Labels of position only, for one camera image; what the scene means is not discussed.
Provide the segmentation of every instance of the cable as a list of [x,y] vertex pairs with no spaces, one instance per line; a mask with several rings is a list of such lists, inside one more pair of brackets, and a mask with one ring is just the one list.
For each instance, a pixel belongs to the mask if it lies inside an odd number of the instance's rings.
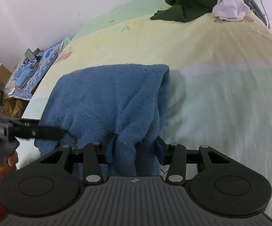
[[266,18],[267,18],[267,21],[268,21],[268,28],[271,29],[269,17],[267,16],[267,12],[266,12],[266,9],[264,8],[264,4],[262,3],[262,0],[260,0],[260,3],[261,3],[261,5],[262,5],[262,8],[263,8],[263,10],[264,10],[264,13],[265,13]]

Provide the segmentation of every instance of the human hand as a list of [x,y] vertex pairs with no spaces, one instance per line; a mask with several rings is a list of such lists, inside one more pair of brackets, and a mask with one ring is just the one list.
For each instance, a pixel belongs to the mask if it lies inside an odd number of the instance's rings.
[[0,183],[9,174],[17,170],[16,164],[18,163],[18,154],[15,151],[10,158],[8,163],[0,164]]

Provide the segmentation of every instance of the green blanket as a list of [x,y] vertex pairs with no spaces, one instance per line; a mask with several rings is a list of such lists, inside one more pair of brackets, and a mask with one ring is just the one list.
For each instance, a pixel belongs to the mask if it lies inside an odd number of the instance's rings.
[[154,14],[151,19],[190,22],[211,13],[218,0],[165,0],[172,7]]

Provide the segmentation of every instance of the white cloth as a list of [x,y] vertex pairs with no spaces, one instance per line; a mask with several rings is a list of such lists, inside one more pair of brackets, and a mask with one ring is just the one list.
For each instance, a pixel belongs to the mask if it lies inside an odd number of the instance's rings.
[[240,21],[248,10],[249,7],[243,0],[218,0],[212,12],[221,20]]

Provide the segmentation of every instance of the logo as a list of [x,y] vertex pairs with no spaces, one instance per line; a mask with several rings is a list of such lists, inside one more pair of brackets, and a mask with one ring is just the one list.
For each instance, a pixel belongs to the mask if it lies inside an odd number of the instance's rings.
[[133,183],[137,183],[137,182],[139,182],[140,180],[138,179],[138,178],[133,178],[133,179],[131,179],[131,182],[133,182]]

